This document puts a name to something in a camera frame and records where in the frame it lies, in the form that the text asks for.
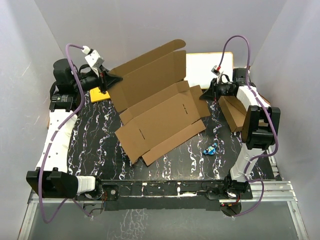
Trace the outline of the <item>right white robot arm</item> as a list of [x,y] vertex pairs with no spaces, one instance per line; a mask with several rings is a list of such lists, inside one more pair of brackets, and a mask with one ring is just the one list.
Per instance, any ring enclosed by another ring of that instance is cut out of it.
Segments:
[[200,96],[201,100],[221,100],[222,97],[235,97],[246,110],[241,130],[242,147],[238,158],[223,180],[223,194],[233,199],[244,194],[249,187],[249,173],[257,160],[269,146],[278,144],[278,129],[281,111],[272,107],[258,93],[256,85],[250,82],[246,68],[244,77],[237,77],[227,82],[222,81],[220,67],[211,70],[216,78],[210,82],[209,88]]

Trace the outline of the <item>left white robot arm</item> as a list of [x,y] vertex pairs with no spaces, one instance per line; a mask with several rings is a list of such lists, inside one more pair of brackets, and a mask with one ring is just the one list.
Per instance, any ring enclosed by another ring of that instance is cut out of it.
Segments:
[[44,148],[35,170],[28,171],[26,181],[42,198],[73,199],[86,193],[97,200],[103,195],[102,185],[94,176],[68,174],[67,156],[73,128],[78,119],[77,108],[83,103],[80,91],[107,90],[122,80],[103,66],[103,59],[92,55],[76,70],[79,84],[66,58],[53,64],[55,82],[50,89],[49,125]]

